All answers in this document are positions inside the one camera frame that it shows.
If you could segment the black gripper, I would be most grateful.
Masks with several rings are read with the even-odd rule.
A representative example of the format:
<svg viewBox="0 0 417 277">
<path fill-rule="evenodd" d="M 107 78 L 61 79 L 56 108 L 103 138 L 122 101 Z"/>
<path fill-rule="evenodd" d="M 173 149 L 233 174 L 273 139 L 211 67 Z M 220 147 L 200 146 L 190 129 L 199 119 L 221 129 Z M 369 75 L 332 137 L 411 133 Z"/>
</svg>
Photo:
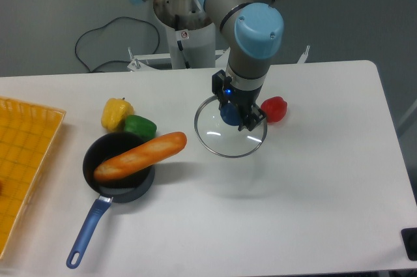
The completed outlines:
<svg viewBox="0 0 417 277">
<path fill-rule="evenodd" d="M 243 80 L 243 85 L 238 82 L 220 70 L 212 76 L 212 93 L 222 117 L 240 117 L 238 131 L 252 131 L 265 120 L 265 112 L 256 104 L 261 86 L 253 80 Z"/>
</svg>

